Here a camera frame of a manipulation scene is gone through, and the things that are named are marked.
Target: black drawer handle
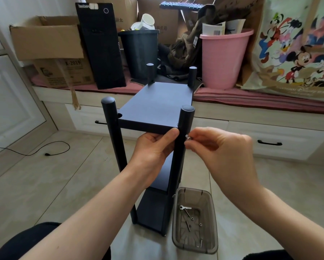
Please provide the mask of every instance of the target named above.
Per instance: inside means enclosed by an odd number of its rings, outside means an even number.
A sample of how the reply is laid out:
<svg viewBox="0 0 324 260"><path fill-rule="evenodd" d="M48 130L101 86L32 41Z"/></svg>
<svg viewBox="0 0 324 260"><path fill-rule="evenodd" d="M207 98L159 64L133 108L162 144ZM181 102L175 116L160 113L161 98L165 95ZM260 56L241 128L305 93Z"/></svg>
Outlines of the black drawer handle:
<svg viewBox="0 0 324 260"><path fill-rule="evenodd" d="M95 121L96 124L103 124L103 125L107 125L107 123L102 123L102 122L99 122L98 120Z"/></svg>
<svg viewBox="0 0 324 260"><path fill-rule="evenodd" d="M281 142L278 142L278 143L267 143L267 142L263 142L261 140L257 140L258 143L260 144L267 144L267 145L274 145L274 146L281 146L282 143Z"/></svg>

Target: mickey mouse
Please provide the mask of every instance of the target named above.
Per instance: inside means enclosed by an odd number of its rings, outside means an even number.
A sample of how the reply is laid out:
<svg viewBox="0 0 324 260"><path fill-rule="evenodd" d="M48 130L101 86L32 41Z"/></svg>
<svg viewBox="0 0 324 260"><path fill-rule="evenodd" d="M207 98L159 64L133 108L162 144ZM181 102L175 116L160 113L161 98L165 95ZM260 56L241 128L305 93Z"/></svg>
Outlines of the mickey mouse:
<svg viewBox="0 0 324 260"><path fill-rule="evenodd" d="M295 64L295 66L291 68L291 71L285 76L287 84L290 83L290 80L292 80L292 83L295 83L294 79L298 77L299 71L310 63L312 55L306 51L305 47L307 46L311 47L311 45L305 45L300 48L300 52L298 54L293 51L287 55L286 61L293 62Z"/></svg>

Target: black trash bin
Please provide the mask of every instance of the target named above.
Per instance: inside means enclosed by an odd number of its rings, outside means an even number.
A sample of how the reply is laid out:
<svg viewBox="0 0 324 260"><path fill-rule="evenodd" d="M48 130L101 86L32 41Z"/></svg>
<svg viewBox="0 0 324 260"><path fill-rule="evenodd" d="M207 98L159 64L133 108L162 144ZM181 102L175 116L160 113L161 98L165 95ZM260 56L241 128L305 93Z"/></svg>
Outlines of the black trash bin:
<svg viewBox="0 0 324 260"><path fill-rule="evenodd" d="M156 77L159 32L159 30L132 30L118 33L132 78L147 79L148 63L154 64Z"/></svg>

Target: cartoon print bag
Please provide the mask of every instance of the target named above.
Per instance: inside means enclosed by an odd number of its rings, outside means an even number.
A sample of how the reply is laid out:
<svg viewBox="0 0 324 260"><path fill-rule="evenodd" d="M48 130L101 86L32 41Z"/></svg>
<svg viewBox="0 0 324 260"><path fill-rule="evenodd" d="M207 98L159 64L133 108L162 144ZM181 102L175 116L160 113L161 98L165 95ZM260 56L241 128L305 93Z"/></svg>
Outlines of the cartoon print bag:
<svg viewBox="0 0 324 260"><path fill-rule="evenodd" d="M241 89L324 101L324 0L264 0Z"/></svg>

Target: plastic tray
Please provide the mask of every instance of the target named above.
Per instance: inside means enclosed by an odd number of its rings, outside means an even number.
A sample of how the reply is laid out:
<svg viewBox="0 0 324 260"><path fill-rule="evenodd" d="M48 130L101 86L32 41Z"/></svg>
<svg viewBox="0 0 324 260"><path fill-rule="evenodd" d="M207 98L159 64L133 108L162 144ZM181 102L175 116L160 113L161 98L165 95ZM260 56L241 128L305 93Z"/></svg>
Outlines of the plastic tray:
<svg viewBox="0 0 324 260"><path fill-rule="evenodd" d="M185 210L180 209L181 205L192 208L187 210L190 216ZM177 189L172 240L177 248L183 250L203 254L217 252L216 216L213 199L209 192L185 187Z"/></svg>

